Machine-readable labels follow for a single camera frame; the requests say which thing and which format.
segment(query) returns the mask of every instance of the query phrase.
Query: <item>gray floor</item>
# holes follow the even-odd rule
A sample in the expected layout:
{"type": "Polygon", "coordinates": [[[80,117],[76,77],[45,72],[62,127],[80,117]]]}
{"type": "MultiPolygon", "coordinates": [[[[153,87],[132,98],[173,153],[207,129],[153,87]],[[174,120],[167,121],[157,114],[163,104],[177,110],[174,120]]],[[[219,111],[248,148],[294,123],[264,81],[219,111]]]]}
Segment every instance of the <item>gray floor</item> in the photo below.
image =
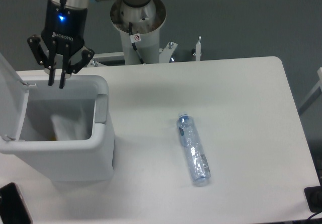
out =
{"type": "MultiPolygon", "coordinates": [[[[44,27],[47,0],[1,0],[0,52],[15,70],[41,69],[26,43],[44,27]]],[[[167,21],[160,45],[179,44],[177,60],[191,60],[202,36],[203,60],[277,56],[295,103],[314,86],[322,67],[322,0],[162,0],[167,21]]],[[[109,19],[113,2],[91,4],[85,41],[96,53],[121,51],[109,19]]],[[[314,154],[322,153],[322,97],[301,121],[314,154]]]]}

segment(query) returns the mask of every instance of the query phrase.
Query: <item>crushed plastic bottle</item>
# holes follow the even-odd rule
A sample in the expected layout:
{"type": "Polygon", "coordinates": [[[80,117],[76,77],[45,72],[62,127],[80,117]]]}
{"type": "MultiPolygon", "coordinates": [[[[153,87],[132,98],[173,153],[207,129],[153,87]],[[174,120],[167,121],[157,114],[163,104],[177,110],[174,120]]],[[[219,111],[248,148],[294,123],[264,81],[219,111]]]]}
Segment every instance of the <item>crushed plastic bottle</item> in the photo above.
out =
{"type": "Polygon", "coordinates": [[[185,112],[179,114],[177,127],[192,180],[197,183],[208,180],[211,174],[193,118],[185,112]]]}

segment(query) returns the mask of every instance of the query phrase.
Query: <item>bottle cap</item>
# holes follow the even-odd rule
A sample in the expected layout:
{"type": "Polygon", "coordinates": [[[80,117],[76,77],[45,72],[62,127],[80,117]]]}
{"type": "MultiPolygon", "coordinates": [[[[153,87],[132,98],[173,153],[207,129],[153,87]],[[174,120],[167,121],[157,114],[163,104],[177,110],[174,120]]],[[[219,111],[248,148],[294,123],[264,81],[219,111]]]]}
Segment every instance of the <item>bottle cap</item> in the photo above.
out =
{"type": "Polygon", "coordinates": [[[187,113],[187,112],[180,112],[180,113],[178,114],[178,117],[179,117],[179,118],[181,118],[181,117],[183,117],[183,116],[188,116],[188,113],[187,113]]]}

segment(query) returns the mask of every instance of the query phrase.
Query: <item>robotic arm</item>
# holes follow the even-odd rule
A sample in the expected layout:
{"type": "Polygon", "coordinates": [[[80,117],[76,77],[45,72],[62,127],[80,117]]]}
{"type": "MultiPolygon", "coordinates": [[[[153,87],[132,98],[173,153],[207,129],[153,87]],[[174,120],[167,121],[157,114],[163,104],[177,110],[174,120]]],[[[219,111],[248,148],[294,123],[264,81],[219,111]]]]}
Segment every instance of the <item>robotic arm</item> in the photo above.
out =
{"type": "MultiPolygon", "coordinates": [[[[65,79],[78,73],[94,56],[94,51],[86,48],[84,42],[88,5],[89,0],[48,0],[44,30],[41,35],[27,40],[37,63],[49,74],[49,86],[54,83],[57,54],[62,55],[61,89],[65,79]],[[48,55],[40,45],[41,39],[48,55]],[[82,59],[73,64],[70,58],[79,51],[82,59]]],[[[111,19],[121,34],[125,62],[158,63],[159,28],[165,18],[165,7],[160,0],[117,0],[114,3],[111,19]],[[139,38],[137,45],[131,40],[133,36],[139,38]]]]}

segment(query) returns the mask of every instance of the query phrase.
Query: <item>white trash bin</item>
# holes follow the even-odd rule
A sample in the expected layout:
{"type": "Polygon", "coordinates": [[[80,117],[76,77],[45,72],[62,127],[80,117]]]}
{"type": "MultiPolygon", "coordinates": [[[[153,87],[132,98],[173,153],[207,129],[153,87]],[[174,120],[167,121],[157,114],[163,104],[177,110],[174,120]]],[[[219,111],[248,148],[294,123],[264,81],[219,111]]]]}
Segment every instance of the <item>white trash bin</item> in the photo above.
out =
{"type": "Polygon", "coordinates": [[[0,153],[16,155],[53,181],[113,176],[114,129],[104,78],[72,76],[63,89],[50,87],[47,76],[20,78],[0,54],[0,95],[0,153]],[[88,138],[54,140],[52,115],[83,121],[88,138]]]}

